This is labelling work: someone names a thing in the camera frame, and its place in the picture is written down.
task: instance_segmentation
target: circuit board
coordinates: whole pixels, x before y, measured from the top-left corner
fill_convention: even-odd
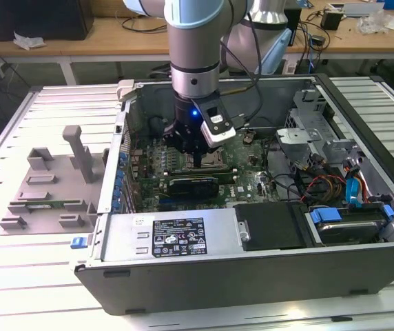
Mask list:
[[[168,148],[159,140],[142,139],[131,154],[137,212],[231,208],[238,203],[279,200],[263,172],[262,142],[248,141],[243,133],[206,154],[199,169],[193,167],[191,155]],[[209,199],[174,199],[168,195],[168,185],[175,179],[217,180],[218,194]]]

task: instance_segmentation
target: warning label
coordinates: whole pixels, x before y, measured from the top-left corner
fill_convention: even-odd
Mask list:
[[[153,222],[154,257],[207,254],[203,219],[169,219]]]

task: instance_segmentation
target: slotted metal platform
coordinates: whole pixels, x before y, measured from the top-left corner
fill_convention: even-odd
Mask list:
[[[386,83],[374,82],[368,77],[331,80],[394,156],[394,90]],[[334,119],[342,133],[351,138],[340,119]]]
[[[375,132],[386,134],[379,137],[394,154],[394,94],[389,88],[369,79],[333,81]],[[356,84],[358,91],[352,90]],[[0,217],[27,172],[31,147],[42,144],[54,155],[71,153],[60,134],[73,123],[81,125],[90,150],[102,152],[120,107],[116,85],[30,93],[0,136]],[[394,282],[377,295],[112,317],[73,275],[70,266],[85,260],[86,252],[70,249],[72,237],[0,237],[0,330],[394,330]]]

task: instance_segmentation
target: computer tower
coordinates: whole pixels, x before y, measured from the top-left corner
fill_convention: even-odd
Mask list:
[[[90,0],[0,0],[0,41],[25,37],[83,40],[93,26]]]
[[[287,17],[287,27],[292,31],[291,40],[289,42],[289,46],[292,46],[295,41],[296,29],[300,22],[301,15],[301,7],[298,5],[296,0],[286,0],[284,14]]]

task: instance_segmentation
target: electronic device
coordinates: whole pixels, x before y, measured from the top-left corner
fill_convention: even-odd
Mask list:
[[[322,14],[321,19],[321,28],[325,30],[336,31],[340,26],[342,17],[344,16],[343,12],[335,12],[332,10],[325,10]]]
[[[296,0],[286,0],[284,5],[284,15],[287,17],[287,27],[292,31],[289,46],[293,45],[296,36],[296,29],[300,22],[301,7]]]
[[[107,313],[372,294],[394,279],[388,150],[326,76],[259,84],[261,117],[199,168],[163,140],[170,81],[120,96],[89,258],[74,269]],[[255,101],[223,99],[231,117]]]
[[[318,36],[316,34],[311,37],[312,45],[322,47],[326,42],[326,39],[323,36]]]
[[[384,3],[328,3],[333,11],[343,12],[347,17],[365,17],[384,7]]]
[[[83,40],[93,26],[90,0],[0,0],[0,41],[25,37]]]

